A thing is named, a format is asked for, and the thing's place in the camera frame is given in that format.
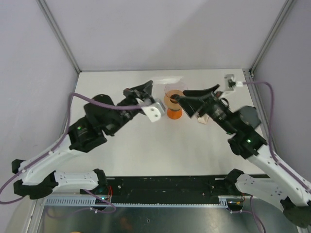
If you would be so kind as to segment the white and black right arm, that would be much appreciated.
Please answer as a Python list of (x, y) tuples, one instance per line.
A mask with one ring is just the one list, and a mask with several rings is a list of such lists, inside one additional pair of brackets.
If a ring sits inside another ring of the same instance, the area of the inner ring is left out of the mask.
[(232, 152), (260, 168), (272, 182), (256, 180), (234, 169), (226, 177), (224, 189), (230, 195), (238, 192), (257, 197), (277, 209), (294, 225), (307, 228), (311, 224), (311, 183), (300, 176), (275, 154), (256, 128), (261, 124), (253, 106), (235, 112), (229, 108), (218, 85), (205, 90), (185, 90), (175, 101), (189, 116), (209, 116), (231, 138)]

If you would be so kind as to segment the clear pink plastic dripper cone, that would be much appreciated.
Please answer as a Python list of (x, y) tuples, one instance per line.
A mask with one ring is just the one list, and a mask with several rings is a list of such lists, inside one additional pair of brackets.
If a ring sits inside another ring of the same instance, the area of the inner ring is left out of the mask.
[(170, 83), (165, 86), (164, 103), (169, 109), (181, 109), (176, 97), (183, 96), (183, 91), (188, 90), (188, 87), (183, 82)]

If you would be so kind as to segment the cream coffee filter holder stack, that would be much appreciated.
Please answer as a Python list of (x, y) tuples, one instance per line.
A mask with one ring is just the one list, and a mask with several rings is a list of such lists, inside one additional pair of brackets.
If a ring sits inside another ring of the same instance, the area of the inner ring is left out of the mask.
[(203, 116), (198, 117), (198, 122), (201, 124), (206, 125), (209, 120), (209, 116), (207, 114), (204, 114)]

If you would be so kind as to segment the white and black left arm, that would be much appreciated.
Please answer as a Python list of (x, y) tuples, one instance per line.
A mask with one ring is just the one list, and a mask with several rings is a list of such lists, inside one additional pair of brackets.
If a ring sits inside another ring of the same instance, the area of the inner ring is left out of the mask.
[(44, 198), (55, 191), (75, 191), (80, 194), (107, 194), (109, 184), (105, 172), (96, 168), (84, 173), (62, 172), (58, 168), (65, 162), (86, 155), (107, 142), (136, 115), (144, 115), (144, 108), (153, 108), (152, 80), (123, 91), (124, 99), (114, 104), (109, 95), (97, 94), (93, 98), (78, 93), (73, 97), (83, 99), (85, 115), (73, 124), (68, 124), (63, 135), (42, 155), (29, 160), (15, 159), (12, 172), (14, 194), (32, 200)]

